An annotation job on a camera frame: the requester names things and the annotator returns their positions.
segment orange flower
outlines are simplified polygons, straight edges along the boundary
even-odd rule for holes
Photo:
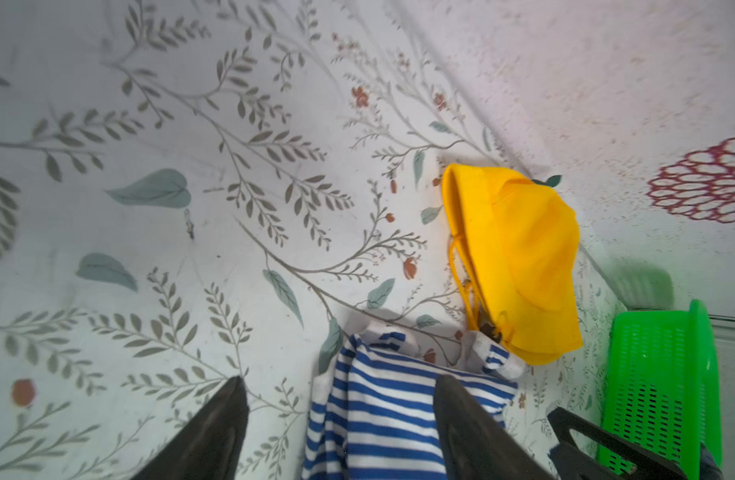
[[[364,88],[352,88],[351,94],[356,99],[356,106],[357,107],[366,107],[368,105],[367,103],[367,92],[364,91]]]
[[[434,95],[434,103],[437,104],[437,110],[442,111],[447,108],[447,102],[445,101],[445,94]]]
[[[415,259],[411,256],[407,257],[407,260],[405,260],[404,263],[404,270],[405,270],[405,278],[408,280],[412,280],[415,278],[415,274],[418,271],[418,267],[416,266]]]
[[[437,363],[437,352],[435,352],[434,349],[427,350],[427,352],[423,354],[423,360],[429,363]]]
[[[19,407],[27,407],[31,405],[36,397],[36,388],[34,381],[31,379],[15,380],[12,383],[12,401]]]

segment striped shirt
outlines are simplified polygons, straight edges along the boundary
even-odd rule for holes
[[[372,324],[351,336],[314,379],[302,478],[447,478],[435,381],[454,376],[503,425],[516,383],[486,375],[509,357],[492,347],[479,359],[480,370],[469,373],[414,358],[415,340],[390,326]]]

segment red flower wall decal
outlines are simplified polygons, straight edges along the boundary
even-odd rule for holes
[[[735,138],[661,167],[649,185],[653,205],[670,214],[735,222]]]

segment white wall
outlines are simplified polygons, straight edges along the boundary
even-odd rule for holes
[[[676,308],[735,316],[735,192],[712,210],[709,185],[688,212],[730,223],[647,195],[661,167],[735,137],[735,0],[400,4],[517,159],[563,176],[608,278],[645,262],[671,275]]]

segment red flower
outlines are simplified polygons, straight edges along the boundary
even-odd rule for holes
[[[357,107],[366,107],[368,105],[367,103],[367,92],[364,91],[364,88],[352,88],[351,94],[356,99],[356,106]]]
[[[445,101],[445,94],[434,95],[434,103],[437,105],[437,110],[442,111],[447,108],[447,102]]]
[[[416,266],[415,259],[411,256],[407,257],[407,260],[405,260],[404,270],[405,270],[405,278],[408,280],[412,280],[415,278],[415,274],[418,271],[418,267]]]
[[[735,222],[735,138],[662,167],[649,185],[653,205],[672,215]]]
[[[36,397],[36,388],[34,381],[31,379],[15,380],[12,383],[11,391],[12,401],[19,407],[27,407],[31,405]]]
[[[423,354],[423,360],[429,363],[437,363],[437,352],[434,349],[429,349]]]

